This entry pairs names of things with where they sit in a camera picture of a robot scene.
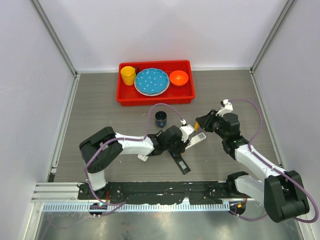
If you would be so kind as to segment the yellow handled screwdriver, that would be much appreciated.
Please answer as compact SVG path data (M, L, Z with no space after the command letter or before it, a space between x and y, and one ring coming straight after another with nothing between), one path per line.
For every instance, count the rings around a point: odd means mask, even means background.
M197 132L200 129L200 125L198 122L195 122L194 131Z

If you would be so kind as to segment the slim white remote control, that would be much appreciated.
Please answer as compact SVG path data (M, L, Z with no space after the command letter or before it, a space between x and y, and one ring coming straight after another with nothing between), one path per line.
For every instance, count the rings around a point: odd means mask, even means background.
M201 132L195 136L193 136L191 139L190 139L190 142L188 143L188 145L186 146L186 150L188 150L189 148L197 145L198 143L204 141L205 139L207 138L207 136Z

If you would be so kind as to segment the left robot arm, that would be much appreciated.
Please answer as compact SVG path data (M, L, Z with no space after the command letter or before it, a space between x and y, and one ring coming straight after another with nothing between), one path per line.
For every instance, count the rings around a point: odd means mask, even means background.
M116 133L108 126L87 138L79 145L85 172L91 186L89 194L100 200L107 192L104 170L120 155L137 155L142 161L168 151L179 155L186 150L194 132L191 125L175 125L165 131L144 136L127 136Z

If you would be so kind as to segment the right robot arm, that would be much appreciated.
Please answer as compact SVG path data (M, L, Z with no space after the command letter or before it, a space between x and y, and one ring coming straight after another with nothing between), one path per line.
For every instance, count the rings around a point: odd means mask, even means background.
M237 162L245 165L257 179L246 173L228 176L226 193L233 198L245 194L264 206L275 223L309 213L310 206L302 191L301 176L274 165L241 135L240 122L234 113L219 116L216 110L195 119L205 132L216 133L222 139L224 151Z

